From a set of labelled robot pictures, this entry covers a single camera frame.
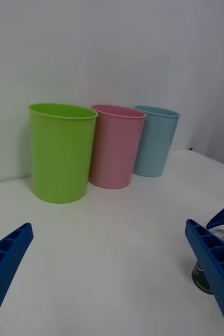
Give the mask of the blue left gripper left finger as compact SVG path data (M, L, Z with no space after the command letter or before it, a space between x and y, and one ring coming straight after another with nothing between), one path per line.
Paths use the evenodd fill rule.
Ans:
M33 237L31 223L25 223L0 240L0 307Z

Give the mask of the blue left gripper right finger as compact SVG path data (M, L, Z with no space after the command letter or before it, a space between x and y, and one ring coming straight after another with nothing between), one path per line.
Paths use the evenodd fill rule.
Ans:
M224 317L224 241L192 219L186 221L185 236Z

